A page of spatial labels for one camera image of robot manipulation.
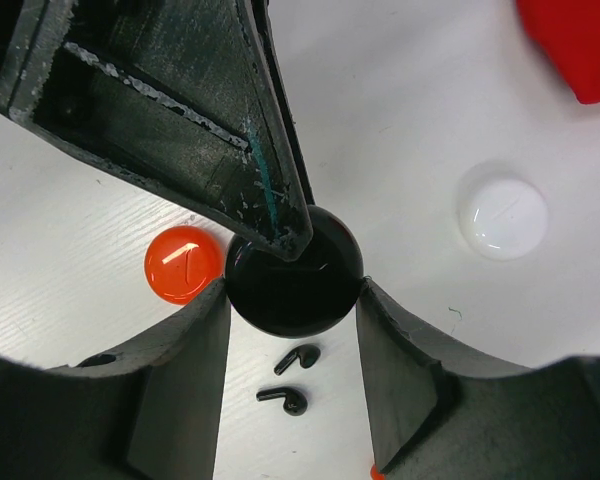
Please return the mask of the black earbud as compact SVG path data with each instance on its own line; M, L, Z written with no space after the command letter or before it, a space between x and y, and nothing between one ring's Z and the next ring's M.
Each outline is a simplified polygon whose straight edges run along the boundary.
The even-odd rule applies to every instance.
M258 402L279 400L283 401L283 411L290 416L301 416L308 409L308 400L300 391L292 387L275 387L260 390L256 393Z
M282 375L294 362L298 362L302 369L313 367L321 357L321 349L314 344L303 344L290 350L275 366L273 372L276 376Z

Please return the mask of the black earbud charging case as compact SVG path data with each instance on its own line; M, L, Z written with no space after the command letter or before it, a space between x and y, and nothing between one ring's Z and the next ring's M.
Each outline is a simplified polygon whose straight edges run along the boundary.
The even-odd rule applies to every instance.
M295 261L285 262L236 236L225 262L226 291L234 309L255 328L283 338L322 333L353 308L364 278L360 247L347 226L311 205L313 238Z

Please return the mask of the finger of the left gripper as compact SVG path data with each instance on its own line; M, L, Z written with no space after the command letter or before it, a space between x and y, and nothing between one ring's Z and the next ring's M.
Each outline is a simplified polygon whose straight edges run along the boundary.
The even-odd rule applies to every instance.
M283 260L312 238L264 1L0 1L0 114Z

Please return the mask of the white earbud charging case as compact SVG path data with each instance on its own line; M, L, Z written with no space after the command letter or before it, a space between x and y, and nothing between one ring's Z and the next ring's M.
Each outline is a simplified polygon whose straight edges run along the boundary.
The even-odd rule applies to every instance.
M513 175L482 175L459 195L457 218L465 241L493 261L512 261L544 240L550 213L540 191Z

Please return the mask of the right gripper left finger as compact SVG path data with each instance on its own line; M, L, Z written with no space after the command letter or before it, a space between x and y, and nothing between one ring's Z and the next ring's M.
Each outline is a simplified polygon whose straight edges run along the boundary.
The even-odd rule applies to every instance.
M229 333L225 283L215 280L130 340L52 369L76 398L45 478L211 478Z

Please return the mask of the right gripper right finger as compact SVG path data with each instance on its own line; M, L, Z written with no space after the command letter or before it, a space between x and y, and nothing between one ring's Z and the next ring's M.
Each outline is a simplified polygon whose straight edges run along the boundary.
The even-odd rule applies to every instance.
M529 369L473 348L363 280L357 339L375 467L387 474L448 416L458 378L501 378Z

